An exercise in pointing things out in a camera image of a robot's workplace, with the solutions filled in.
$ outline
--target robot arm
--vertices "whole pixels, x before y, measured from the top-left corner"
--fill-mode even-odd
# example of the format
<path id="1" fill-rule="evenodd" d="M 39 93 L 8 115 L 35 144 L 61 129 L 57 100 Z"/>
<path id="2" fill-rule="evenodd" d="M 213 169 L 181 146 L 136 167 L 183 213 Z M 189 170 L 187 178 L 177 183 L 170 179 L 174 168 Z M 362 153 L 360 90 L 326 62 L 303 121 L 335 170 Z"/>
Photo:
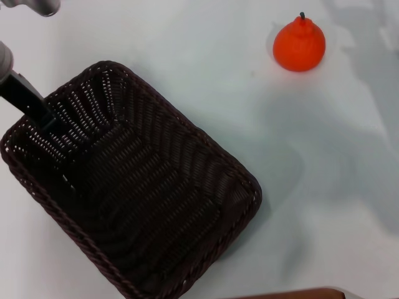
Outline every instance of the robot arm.
<path id="1" fill-rule="evenodd" d="M 42 16 L 52 16 L 60 8 L 60 0 L 2 0 L 5 6 L 25 4 Z M 0 41 L 0 96 L 29 117 L 42 131 L 62 132 L 62 122 L 48 109 L 40 93 L 12 67 L 11 50 Z"/>
<path id="2" fill-rule="evenodd" d="M 49 17 L 55 14 L 60 8 L 60 0 L 2 0 L 5 6 L 15 7 L 25 4 L 38 14 Z"/>

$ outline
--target brown object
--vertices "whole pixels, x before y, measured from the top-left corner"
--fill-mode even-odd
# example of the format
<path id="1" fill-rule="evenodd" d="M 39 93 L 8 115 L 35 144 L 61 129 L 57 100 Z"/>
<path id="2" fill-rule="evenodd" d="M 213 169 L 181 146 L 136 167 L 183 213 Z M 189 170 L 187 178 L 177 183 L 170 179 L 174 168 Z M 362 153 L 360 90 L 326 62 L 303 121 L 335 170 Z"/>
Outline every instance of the brown object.
<path id="1" fill-rule="evenodd" d="M 255 178 L 128 68 L 99 62 L 46 102 L 69 132 L 22 117 L 2 158 L 126 298 L 178 298 L 258 210 Z"/>
<path id="2" fill-rule="evenodd" d="M 241 297 L 237 299 L 345 299 L 345 295 L 332 288 L 317 288 L 314 290 Z"/>

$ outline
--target white tabletop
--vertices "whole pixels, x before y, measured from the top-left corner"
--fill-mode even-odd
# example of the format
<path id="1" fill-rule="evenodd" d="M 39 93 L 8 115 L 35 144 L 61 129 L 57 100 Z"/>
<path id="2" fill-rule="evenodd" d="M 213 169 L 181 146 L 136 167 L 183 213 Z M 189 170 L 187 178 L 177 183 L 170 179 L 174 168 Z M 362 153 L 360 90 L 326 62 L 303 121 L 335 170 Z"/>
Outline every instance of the white tabletop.
<path id="1" fill-rule="evenodd" d="M 399 296 L 399 60 L 381 3 L 66 0 L 48 19 L 2 7 L 0 40 L 43 95 L 99 60 L 131 67 L 257 177 L 256 218 L 184 298 L 320 286 L 388 298 Z M 270 46 L 301 11 L 327 53 L 294 74 Z M 21 114 L 0 111 L 5 132 Z M 4 163 L 0 178 L 1 298 L 122 297 Z"/>

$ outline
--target orange toy fruit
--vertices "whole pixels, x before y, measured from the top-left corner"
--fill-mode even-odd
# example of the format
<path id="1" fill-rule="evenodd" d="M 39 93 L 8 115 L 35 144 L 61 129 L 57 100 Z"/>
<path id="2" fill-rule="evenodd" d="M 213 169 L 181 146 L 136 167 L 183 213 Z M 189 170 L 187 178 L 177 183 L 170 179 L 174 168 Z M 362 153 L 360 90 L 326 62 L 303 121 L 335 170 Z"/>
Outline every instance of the orange toy fruit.
<path id="1" fill-rule="evenodd" d="M 276 36 L 273 55 L 285 69 L 304 72 L 322 60 L 325 37 L 322 30 L 302 12 L 294 22 L 286 25 Z"/>

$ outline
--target wicker basket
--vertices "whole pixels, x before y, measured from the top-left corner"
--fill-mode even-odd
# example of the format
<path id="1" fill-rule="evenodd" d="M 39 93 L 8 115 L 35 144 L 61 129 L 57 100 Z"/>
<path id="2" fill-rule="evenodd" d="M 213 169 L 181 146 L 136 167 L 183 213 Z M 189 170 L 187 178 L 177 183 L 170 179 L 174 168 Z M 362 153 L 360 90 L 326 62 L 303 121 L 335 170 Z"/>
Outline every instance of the wicker basket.
<path id="1" fill-rule="evenodd" d="M 245 228 L 255 178 L 128 68 L 99 62 L 1 140 L 13 175 L 126 298 L 178 298 Z"/>

